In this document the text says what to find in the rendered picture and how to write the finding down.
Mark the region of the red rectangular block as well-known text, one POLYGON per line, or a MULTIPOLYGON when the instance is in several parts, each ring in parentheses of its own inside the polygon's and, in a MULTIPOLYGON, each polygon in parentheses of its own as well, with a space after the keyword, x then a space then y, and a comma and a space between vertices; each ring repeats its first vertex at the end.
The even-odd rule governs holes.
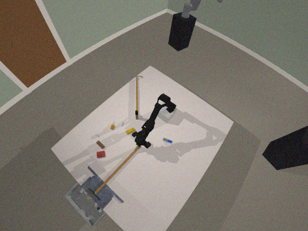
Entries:
POLYGON ((105 156, 105 151, 97 152, 97 158, 104 157, 104 156, 105 156))

